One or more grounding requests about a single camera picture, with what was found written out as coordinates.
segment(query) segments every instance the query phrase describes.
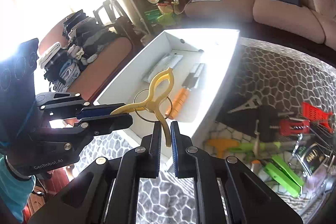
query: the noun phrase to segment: red plastic tool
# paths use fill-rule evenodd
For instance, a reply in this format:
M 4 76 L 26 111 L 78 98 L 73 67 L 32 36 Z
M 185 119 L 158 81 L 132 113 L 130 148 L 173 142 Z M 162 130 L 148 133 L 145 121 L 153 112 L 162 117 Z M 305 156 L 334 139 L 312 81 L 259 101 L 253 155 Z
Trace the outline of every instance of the red plastic tool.
M 332 112 L 325 113 L 319 108 L 303 102 L 302 115 L 311 122 L 319 122 L 320 125 L 324 126 L 330 133 L 333 132 L 328 123 L 329 117 L 333 115 Z
M 307 134 L 309 133 L 310 123 L 308 120 L 297 122 L 281 119 L 279 122 L 279 132 L 283 136 Z

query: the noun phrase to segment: orange knife handle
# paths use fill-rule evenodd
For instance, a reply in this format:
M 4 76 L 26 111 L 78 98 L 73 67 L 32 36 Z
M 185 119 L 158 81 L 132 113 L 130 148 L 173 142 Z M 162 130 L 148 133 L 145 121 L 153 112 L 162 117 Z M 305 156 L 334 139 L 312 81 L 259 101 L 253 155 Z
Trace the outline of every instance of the orange knife handle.
M 169 115 L 169 119 L 174 120 L 175 117 L 177 117 L 179 111 L 181 110 L 184 102 L 186 101 L 187 97 L 189 95 L 189 90 L 186 88 L 182 88 L 179 90 L 177 95 L 175 96 L 174 100 L 172 101 L 173 104 L 173 110 L 171 114 Z M 166 110 L 166 116 L 170 112 L 170 106 Z

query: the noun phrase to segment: teal shirt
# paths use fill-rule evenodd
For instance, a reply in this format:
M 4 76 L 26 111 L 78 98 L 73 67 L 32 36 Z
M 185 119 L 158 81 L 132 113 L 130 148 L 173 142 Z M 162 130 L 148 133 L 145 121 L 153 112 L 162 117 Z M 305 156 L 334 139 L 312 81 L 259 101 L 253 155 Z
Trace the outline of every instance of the teal shirt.
M 28 181 L 19 181 L 14 178 L 5 165 L 5 159 L 0 159 L 0 198 L 7 205 L 12 214 L 23 222 L 22 210 L 35 186 L 35 176 Z

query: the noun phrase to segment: metal ring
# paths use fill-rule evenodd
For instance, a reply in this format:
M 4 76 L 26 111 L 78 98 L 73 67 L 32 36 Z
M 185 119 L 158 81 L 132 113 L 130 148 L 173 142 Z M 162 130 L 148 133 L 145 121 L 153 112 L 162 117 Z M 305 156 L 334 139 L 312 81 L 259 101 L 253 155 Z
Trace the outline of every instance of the metal ring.
M 140 92 L 138 92 L 138 94 L 134 97 L 133 104 L 135 103 L 135 100 L 136 100 L 136 98 L 139 96 L 139 94 L 140 94 L 141 92 L 144 92 L 144 91 L 147 91 L 147 90 L 149 90 L 149 89 L 141 90 Z M 170 98 L 169 98 L 168 96 L 167 96 L 167 99 L 168 99 L 169 102 L 170 102 L 170 112 L 169 112 L 169 114 L 165 117 L 165 120 L 170 116 L 171 112 L 173 111 L 173 103 L 172 103 L 172 101 L 170 100 Z M 143 119 L 143 120 L 145 120 L 145 121 L 147 121 L 147 122 L 157 122 L 157 121 L 148 120 L 148 119 L 142 117 L 142 116 L 138 113 L 138 111 L 137 111 L 135 108 L 134 108 L 134 111 L 135 111 L 135 113 L 136 113 L 141 119 Z

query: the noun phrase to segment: folded towel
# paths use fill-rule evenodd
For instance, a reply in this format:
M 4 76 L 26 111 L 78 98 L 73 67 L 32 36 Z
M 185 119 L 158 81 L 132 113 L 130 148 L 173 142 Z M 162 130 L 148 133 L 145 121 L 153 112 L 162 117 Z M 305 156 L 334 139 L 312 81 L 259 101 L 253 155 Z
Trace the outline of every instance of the folded towel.
M 53 58 L 60 48 L 61 44 L 56 42 L 43 53 L 43 55 L 37 60 L 37 64 L 41 69 L 44 69 L 45 65 L 50 61 L 51 58 Z

